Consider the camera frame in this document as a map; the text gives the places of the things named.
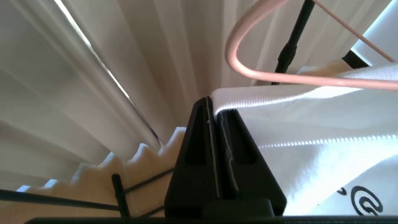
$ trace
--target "curtain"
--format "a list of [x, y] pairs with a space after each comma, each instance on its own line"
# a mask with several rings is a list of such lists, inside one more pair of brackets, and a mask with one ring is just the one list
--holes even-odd
[[[80, 164], [110, 152], [126, 161], [140, 144], [157, 152], [200, 97], [263, 85], [223, 56], [254, 2], [1, 1], [0, 188], [69, 182]], [[363, 33], [390, 0], [322, 2]], [[253, 28], [241, 61], [273, 71], [302, 4], [289, 1]], [[356, 41], [315, 7], [289, 72], [341, 58]]]

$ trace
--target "beige curtain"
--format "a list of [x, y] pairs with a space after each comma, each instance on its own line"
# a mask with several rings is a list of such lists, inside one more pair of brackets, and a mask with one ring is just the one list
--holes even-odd
[[[69, 182], [80, 164], [98, 165], [110, 152], [129, 160], [141, 143], [157, 152], [197, 99], [256, 85], [223, 57], [254, 2], [0, 1], [0, 188]], [[363, 33], [390, 0], [322, 2]], [[302, 4], [289, 1], [261, 21], [239, 58], [273, 71]], [[315, 7], [290, 72], [341, 58], [356, 41]]]

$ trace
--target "wooden floor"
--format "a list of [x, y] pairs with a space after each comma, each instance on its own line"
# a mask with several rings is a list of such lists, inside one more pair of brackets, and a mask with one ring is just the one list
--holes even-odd
[[[82, 165], [70, 184], [57, 182], [51, 188], [30, 188], [27, 192], [117, 205], [111, 181], [112, 174], [121, 176], [123, 188], [126, 189], [172, 168], [180, 150], [184, 131], [177, 129], [170, 143], [158, 154], [148, 147], [141, 147], [127, 162], [109, 155], [98, 166]], [[170, 178], [171, 174], [168, 174], [127, 194], [131, 216], [137, 217], [163, 205]], [[159, 212], [154, 216], [162, 217], [164, 213]], [[0, 223], [24, 223], [35, 217], [120, 217], [120, 213], [31, 203], [12, 203], [0, 209]]]

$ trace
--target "pink wire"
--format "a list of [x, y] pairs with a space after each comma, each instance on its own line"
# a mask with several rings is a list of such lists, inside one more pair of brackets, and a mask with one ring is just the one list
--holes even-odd
[[263, 17], [284, 5], [288, 0], [260, 0], [255, 3], [235, 24], [226, 42], [225, 57], [228, 65], [242, 75], [270, 82], [298, 83], [318, 86], [346, 86], [398, 90], [398, 82], [383, 80], [363, 80], [354, 78], [311, 77], [307, 75], [289, 75], [284, 73], [261, 72], [244, 66], [237, 58], [238, 47], [243, 37]]

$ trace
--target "pink hanger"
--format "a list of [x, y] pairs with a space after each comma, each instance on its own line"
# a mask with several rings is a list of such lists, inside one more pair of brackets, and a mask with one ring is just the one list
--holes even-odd
[[[341, 25], [352, 32], [356, 37], [360, 38], [365, 44], [368, 44], [372, 49], [377, 51], [390, 62], [395, 62], [390, 56], [374, 46], [370, 41], [365, 39], [361, 34], [353, 30], [349, 25], [344, 23], [341, 19], [330, 12], [325, 6], [320, 4], [318, 0], [313, 0], [315, 4], [320, 6], [326, 13], [336, 19]], [[264, 80], [270, 82], [282, 83], [299, 83], [319, 86], [346, 86], [355, 88], [372, 88], [382, 90], [398, 90], [397, 81], [383, 81], [383, 80], [364, 80], [354, 78], [327, 78], [327, 77], [311, 77], [307, 75], [289, 75], [284, 73], [261, 72], [252, 70], [244, 66], [236, 57], [238, 47], [243, 37], [249, 30], [255, 26], [263, 17], [275, 11], [287, 0], [260, 0], [255, 3], [235, 24], [233, 30], [229, 34], [226, 42], [225, 57], [228, 65], [238, 73], [257, 80]]]

